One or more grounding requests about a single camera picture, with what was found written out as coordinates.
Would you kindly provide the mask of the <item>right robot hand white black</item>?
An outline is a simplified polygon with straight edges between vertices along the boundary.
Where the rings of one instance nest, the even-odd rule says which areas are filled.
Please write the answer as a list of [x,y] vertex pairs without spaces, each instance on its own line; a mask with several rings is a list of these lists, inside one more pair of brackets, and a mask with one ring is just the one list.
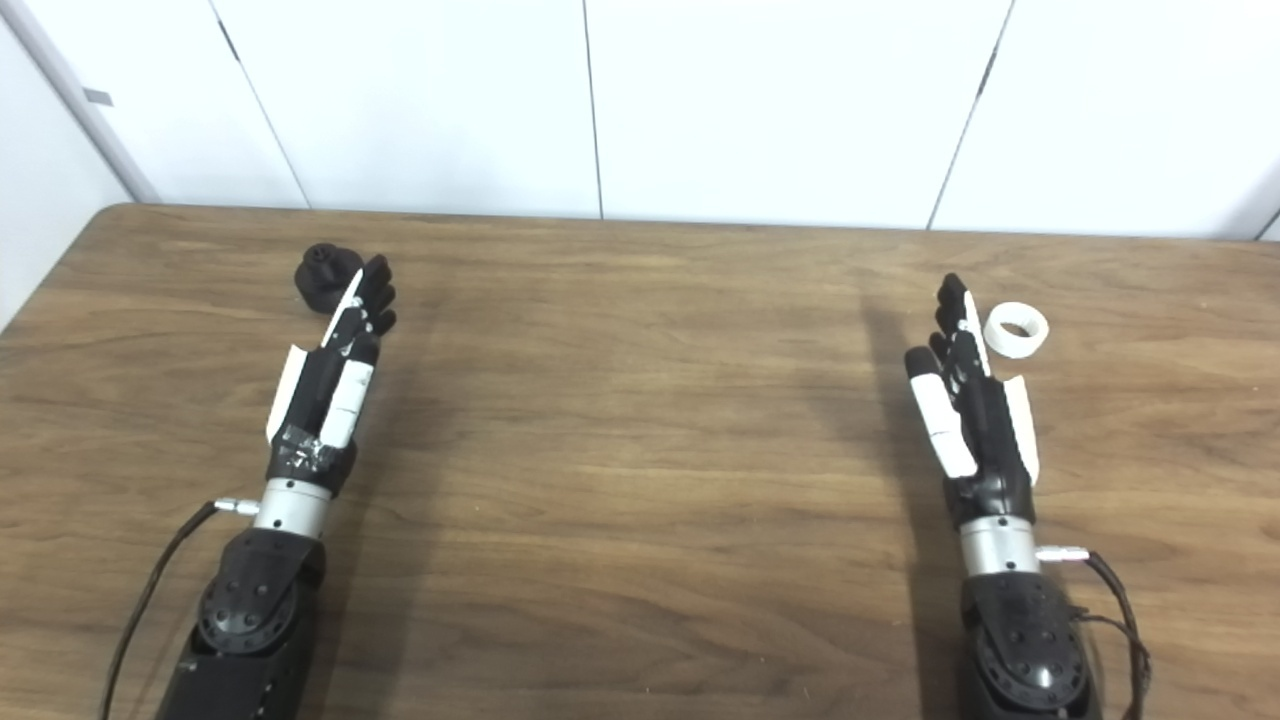
[[938,329],[904,354],[911,396],[942,473],[951,523],[983,518],[1036,523],[1030,456],[1033,432],[1019,439],[1015,416],[1025,392],[989,368],[970,290],[955,273],[936,295]]

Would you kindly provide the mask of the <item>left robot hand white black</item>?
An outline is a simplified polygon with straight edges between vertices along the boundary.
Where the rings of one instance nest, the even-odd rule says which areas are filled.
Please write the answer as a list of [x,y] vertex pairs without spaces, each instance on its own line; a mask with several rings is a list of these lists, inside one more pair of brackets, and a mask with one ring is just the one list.
[[383,255],[317,243],[294,269],[306,306],[329,315],[315,348],[291,347],[268,419],[266,478],[338,496],[355,466],[355,429],[381,351],[396,324],[396,287]]

